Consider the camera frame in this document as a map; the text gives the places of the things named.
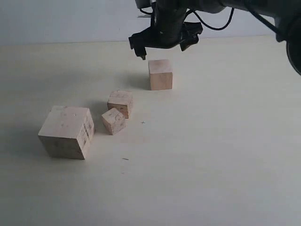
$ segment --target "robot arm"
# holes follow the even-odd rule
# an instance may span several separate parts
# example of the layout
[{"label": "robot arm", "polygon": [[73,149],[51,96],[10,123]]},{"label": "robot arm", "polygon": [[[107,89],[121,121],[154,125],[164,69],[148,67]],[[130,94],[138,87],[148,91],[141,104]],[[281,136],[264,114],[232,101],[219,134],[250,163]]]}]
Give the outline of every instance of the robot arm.
[{"label": "robot arm", "polygon": [[[145,59],[146,47],[172,48],[182,51],[198,43],[202,23],[185,22],[187,9],[219,13],[226,7],[252,13],[276,33],[278,42],[287,42],[288,58],[301,74],[301,0],[135,0],[139,9],[152,7],[150,27],[129,38],[131,49]],[[275,26],[260,15],[275,19]]]}]

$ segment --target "large wooden cube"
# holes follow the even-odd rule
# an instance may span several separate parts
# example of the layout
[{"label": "large wooden cube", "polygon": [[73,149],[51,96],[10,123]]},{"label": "large wooden cube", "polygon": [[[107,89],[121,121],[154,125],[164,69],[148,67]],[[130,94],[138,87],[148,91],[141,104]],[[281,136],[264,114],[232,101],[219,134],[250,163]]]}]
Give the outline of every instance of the large wooden cube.
[{"label": "large wooden cube", "polygon": [[112,92],[108,101],[108,109],[112,108],[116,108],[128,119],[133,108],[132,92],[121,90]]},{"label": "large wooden cube", "polygon": [[88,108],[54,106],[39,139],[51,157],[83,160],[93,135],[94,123]]},{"label": "large wooden cube", "polygon": [[105,128],[111,135],[114,135],[126,127],[126,118],[116,108],[112,108],[102,115]]},{"label": "large wooden cube", "polygon": [[150,60],[149,73],[151,90],[173,88],[173,70],[169,60]]}]

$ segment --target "black cable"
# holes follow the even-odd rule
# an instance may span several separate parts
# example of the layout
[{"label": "black cable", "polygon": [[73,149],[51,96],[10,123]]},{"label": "black cable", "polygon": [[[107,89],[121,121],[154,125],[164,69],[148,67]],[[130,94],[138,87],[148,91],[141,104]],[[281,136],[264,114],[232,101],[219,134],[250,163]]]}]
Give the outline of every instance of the black cable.
[{"label": "black cable", "polygon": [[233,15],[234,15],[234,10],[235,10],[234,8],[231,9],[231,13],[230,13],[229,19],[228,19],[227,23],[225,24],[225,26],[219,27],[219,28],[217,28],[217,27],[212,27],[212,26],[208,25],[207,23],[205,23],[205,22],[202,20],[202,18],[197,14],[197,12],[196,12],[195,10],[193,10],[193,9],[190,9],[189,11],[187,11],[186,16],[185,16],[185,19],[188,17],[188,15],[190,15],[191,13],[194,13],[194,14],[196,15],[196,17],[200,20],[200,22],[201,22],[205,27],[207,27],[207,28],[209,28],[209,29],[211,29],[211,30],[214,30],[214,31],[222,31],[222,30],[226,29],[226,28],[230,25],[230,23],[231,23],[231,21],[232,21],[232,18],[233,18]]},{"label": "black cable", "polygon": [[146,11],[144,11],[143,9],[140,9],[140,12],[142,12],[142,13],[144,13],[144,14],[146,14],[146,15],[152,15],[152,13],[146,12]]},{"label": "black cable", "polygon": [[260,22],[262,22],[264,25],[266,25],[269,29],[271,29],[273,32],[276,34],[282,36],[284,40],[286,40],[286,35],[284,35],[278,28],[276,28],[273,24],[271,24],[269,21],[267,21],[265,18],[263,18],[261,15],[259,15],[252,7],[251,5],[247,2],[247,0],[244,0],[244,5],[246,9]]}]

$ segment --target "table surface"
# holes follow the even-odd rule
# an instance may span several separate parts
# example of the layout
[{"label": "table surface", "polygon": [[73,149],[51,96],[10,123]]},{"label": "table surface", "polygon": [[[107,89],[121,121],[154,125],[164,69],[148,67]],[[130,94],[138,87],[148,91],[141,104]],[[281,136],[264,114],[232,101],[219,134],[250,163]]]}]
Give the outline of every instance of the table surface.
[{"label": "table surface", "polygon": [[[149,91],[126,42],[0,47],[0,224],[299,226],[301,78],[273,37],[204,39]],[[129,90],[127,127],[100,116]],[[51,159],[38,131],[53,105],[90,108],[85,161]]]}]

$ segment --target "wooden cube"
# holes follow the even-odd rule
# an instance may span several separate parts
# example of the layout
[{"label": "wooden cube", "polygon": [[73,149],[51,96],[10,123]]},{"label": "wooden cube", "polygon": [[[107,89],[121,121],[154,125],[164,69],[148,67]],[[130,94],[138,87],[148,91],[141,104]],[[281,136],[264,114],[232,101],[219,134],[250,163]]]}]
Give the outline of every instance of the wooden cube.
[{"label": "wooden cube", "polygon": [[52,157],[83,160],[93,135],[94,123],[88,108],[54,106],[39,139]]},{"label": "wooden cube", "polygon": [[116,108],[110,109],[102,115],[105,128],[111,135],[114,135],[126,127],[126,118]]},{"label": "wooden cube", "polygon": [[169,60],[150,60],[149,73],[151,90],[173,88],[173,70]]},{"label": "wooden cube", "polygon": [[133,107],[132,92],[117,90],[111,93],[108,101],[108,109],[116,108],[123,113],[126,119],[129,118]]}]

